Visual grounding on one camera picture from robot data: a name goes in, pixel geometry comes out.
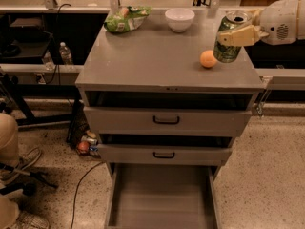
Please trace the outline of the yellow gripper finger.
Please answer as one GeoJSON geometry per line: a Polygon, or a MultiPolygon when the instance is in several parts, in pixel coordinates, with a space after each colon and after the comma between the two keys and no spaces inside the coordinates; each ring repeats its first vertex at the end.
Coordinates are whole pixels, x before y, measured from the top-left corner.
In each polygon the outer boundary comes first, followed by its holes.
{"type": "Polygon", "coordinates": [[[250,10],[250,14],[253,17],[253,20],[257,20],[260,17],[260,13],[262,12],[261,9],[257,9],[257,10],[250,10]]]}
{"type": "Polygon", "coordinates": [[[237,27],[232,30],[220,31],[217,34],[217,41],[224,46],[252,46],[269,34],[260,26],[248,25],[237,27]]]}

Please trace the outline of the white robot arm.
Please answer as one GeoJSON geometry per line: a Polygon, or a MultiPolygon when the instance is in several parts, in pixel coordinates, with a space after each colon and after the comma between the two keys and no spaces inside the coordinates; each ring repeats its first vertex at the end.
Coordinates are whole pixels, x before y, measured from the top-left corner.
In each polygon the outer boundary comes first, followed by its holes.
{"type": "Polygon", "coordinates": [[[249,20],[235,29],[220,31],[216,40],[224,46],[292,44],[305,39],[305,0],[280,0],[264,9],[246,10],[249,20]]]}

